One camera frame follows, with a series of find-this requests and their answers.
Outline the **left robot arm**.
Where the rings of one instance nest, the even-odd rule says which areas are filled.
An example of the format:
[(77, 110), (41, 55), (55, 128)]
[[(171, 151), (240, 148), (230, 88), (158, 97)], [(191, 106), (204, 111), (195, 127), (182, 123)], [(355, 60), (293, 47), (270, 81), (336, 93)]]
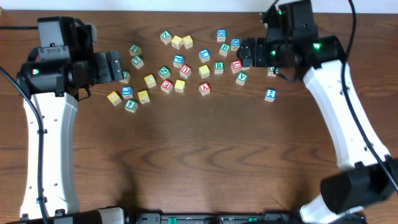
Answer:
[(73, 129), (80, 89), (122, 80), (119, 52), (94, 52), (96, 28), (72, 17), (38, 19), (40, 46), (17, 74), (28, 123), (21, 223), (127, 223), (121, 207), (80, 211)]

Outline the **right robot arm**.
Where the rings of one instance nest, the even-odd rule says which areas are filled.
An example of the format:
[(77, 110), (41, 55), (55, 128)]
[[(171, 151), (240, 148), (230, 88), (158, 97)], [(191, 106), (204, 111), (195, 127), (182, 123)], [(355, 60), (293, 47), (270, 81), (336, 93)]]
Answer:
[(320, 194), (294, 212), (270, 212), (263, 223), (364, 223), (361, 211), (397, 192), (397, 160), (364, 112), (350, 75), (351, 49), (320, 37), (310, 1), (273, 2), (261, 14), (265, 38), (248, 38), (236, 53), (243, 67), (295, 70), (314, 97), (335, 148), (340, 172), (323, 179)]

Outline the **yellow O block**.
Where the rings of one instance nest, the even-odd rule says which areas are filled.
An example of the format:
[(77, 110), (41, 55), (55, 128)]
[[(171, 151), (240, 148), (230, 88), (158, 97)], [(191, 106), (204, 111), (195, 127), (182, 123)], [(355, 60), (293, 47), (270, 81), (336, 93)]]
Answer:
[(183, 93), (185, 91), (186, 82), (184, 80), (176, 80), (175, 81), (175, 91), (179, 93)]

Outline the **yellow C block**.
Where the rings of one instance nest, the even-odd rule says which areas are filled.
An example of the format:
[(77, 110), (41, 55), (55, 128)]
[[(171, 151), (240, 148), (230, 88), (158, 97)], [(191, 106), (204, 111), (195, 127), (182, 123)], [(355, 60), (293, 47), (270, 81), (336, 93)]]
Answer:
[(153, 88), (156, 86), (156, 80), (155, 80), (153, 74), (145, 76), (144, 81), (147, 84), (148, 88)]

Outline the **green R block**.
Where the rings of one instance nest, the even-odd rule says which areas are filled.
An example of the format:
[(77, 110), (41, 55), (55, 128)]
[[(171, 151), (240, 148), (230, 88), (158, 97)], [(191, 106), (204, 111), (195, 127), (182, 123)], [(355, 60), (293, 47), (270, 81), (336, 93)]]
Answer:
[(222, 74), (224, 72), (224, 63), (223, 62), (215, 62), (214, 63), (214, 73)]

